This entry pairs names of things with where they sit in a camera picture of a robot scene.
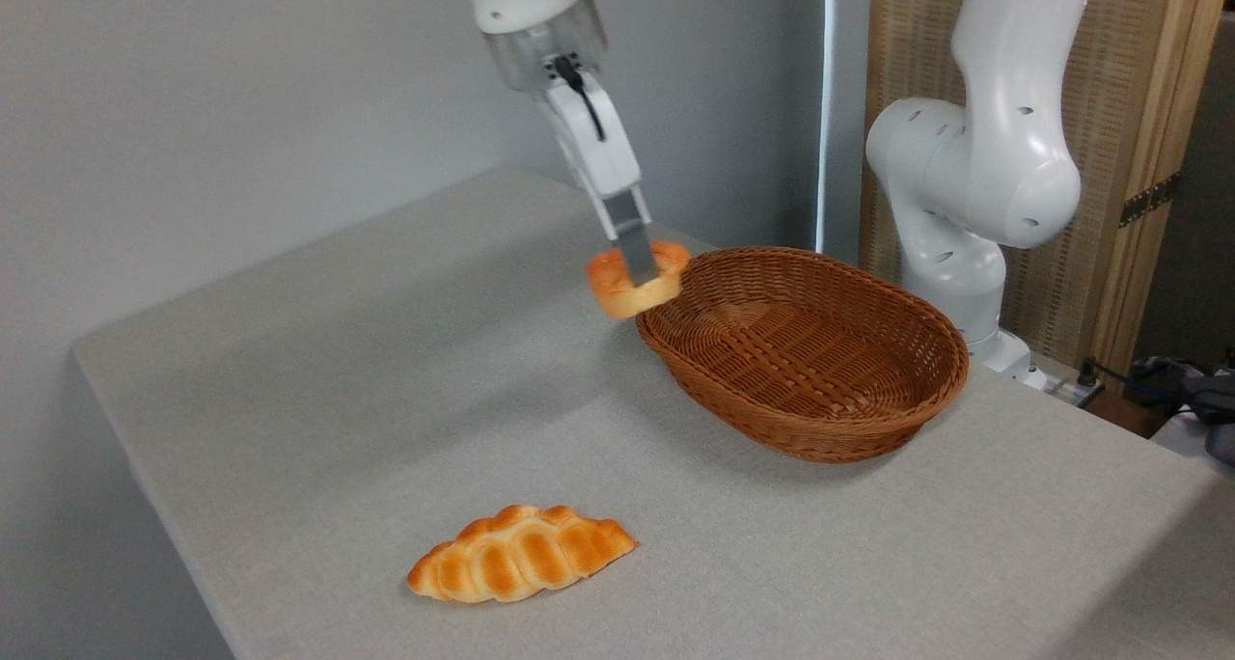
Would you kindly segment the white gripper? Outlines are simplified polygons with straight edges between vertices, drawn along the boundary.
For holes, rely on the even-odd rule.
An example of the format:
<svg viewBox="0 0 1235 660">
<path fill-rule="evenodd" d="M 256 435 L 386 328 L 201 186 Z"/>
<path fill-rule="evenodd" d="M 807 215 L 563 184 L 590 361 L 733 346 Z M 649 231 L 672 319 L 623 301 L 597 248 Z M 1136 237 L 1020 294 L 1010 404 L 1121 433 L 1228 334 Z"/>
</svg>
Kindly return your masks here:
<svg viewBox="0 0 1235 660">
<path fill-rule="evenodd" d="M 638 185 L 643 172 L 613 98 L 589 70 L 551 69 L 550 84 L 537 100 L 632 286 L 659 277 L 645 230 L 651 214 Z"/>
</svg>

